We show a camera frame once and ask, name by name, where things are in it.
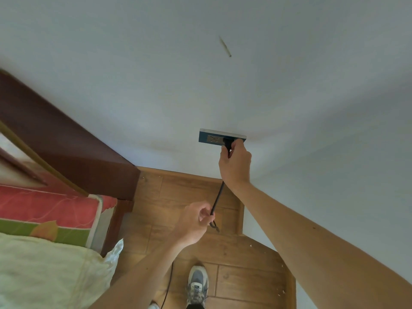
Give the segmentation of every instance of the floor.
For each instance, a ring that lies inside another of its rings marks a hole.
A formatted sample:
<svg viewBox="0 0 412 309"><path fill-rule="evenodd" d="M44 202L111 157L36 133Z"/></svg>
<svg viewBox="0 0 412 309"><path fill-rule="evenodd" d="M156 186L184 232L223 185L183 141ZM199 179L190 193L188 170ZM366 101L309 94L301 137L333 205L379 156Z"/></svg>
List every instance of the floor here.
<svg viewBox="0 0 412 309"><path fill-rule="evenodd" d="M121 227L124 250L112 282L162 242L186 205L204 199L214 202L220 184L198 178L141 173L133 212L124 218ZM216 223L221 232L209 227L198 243L178 255L164 309L185 308L188 274L199 262L209 276L207 308L286 307L286 266L277 252L237 235L239 204L229 189L223 191L216 209ZM159 305L169 276L170 272L155 296Z"/></svg>

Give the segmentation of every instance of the hand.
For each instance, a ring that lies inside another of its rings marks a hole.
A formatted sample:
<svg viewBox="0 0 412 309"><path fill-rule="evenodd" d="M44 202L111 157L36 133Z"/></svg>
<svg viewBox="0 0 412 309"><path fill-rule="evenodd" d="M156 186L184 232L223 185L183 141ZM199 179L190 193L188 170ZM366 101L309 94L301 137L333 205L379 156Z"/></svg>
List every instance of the hand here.
<svg viewBox="0 0 412 309"><path fill-rule="evenodd" d="M210 215L212 206L206 201L191 203L180 215L171 236L184 247L196 243L207 230L215 215Z"/></svg>
<svg viewBox="0 0 412 309"><path fill-rule="evenodd" d="M249 183L250 154L243 143L243 140L237 139L232 143L230 156L227 155L227 148L223 145L220 153L219 168L220 175L224 183L233 191L243 183Z"/></svg>

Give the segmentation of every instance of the electrical outlet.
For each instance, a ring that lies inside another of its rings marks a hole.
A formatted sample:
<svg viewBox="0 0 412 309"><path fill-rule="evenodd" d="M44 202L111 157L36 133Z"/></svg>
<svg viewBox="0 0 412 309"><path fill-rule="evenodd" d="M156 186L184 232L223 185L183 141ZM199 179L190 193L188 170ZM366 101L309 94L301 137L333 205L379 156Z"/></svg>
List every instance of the electrical outlet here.
<svg viewBox="0 0 412 309"><path fill-rule="evenodd" d="M243 142L246 141L246 135L227 133L222 131L214 131L207 129L200 129L199 131L199 142L214 144L214 145L224 145L224 139L236 140L242 139Z"/></svg>

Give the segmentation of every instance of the person's right arm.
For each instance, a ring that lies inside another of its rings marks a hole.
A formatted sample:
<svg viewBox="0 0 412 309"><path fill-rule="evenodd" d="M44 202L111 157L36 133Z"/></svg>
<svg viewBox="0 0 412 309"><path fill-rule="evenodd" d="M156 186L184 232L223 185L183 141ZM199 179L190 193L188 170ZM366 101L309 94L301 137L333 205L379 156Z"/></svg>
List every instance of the person's right arm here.
<svg viewBox="0 0 412 309"><path fill-rule="evenodd" d="M412 308L412 285L373 257L250 184L251 154L242 140L222 179L247 207L318 309Z"/></svg>

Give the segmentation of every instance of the black pants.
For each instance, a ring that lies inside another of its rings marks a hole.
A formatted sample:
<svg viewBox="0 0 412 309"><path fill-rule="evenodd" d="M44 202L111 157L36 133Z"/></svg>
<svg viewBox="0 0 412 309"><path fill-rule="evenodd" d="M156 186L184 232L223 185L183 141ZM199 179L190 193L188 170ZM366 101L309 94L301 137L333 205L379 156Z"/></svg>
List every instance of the black pants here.
<svg viewBox="0 0 412 309"><path fill-rule="evenodd" d="M201 304L190 304L186 309L204 309Z"/></svg>

